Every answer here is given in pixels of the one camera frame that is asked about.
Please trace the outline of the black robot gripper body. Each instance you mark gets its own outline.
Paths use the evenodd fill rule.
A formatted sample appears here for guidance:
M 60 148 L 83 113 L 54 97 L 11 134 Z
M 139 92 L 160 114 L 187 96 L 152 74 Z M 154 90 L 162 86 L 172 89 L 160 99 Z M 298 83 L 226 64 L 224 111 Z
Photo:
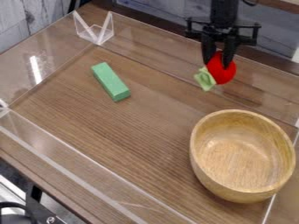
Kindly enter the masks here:
M 215 46 L 232 39 L 235 45 L 254 46 L 258 43 L 261 23 L 235 20 L 232 24 L 212 23 L 207 17 L 186 18 L 186 37 L 198 39 L 204 45 Z

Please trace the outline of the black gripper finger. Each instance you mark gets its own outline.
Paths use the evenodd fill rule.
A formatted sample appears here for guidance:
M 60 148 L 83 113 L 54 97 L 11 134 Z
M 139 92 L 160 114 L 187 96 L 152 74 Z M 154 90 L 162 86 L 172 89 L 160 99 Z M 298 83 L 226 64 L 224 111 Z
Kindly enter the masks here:
M 224 68 L 228 68 L 230 66 L 238 47 L 239 47 L 239 38 L 235 36 L 227 36 L 224 40 L 224 48 L 222 51 L 222 65 Z
M 202 57 L 204 64 L 208 64 L 211 57 L 216 52 L 216 44 L 211 35 L 203 33 L 200 35 L 200 43 L 202 43 Z

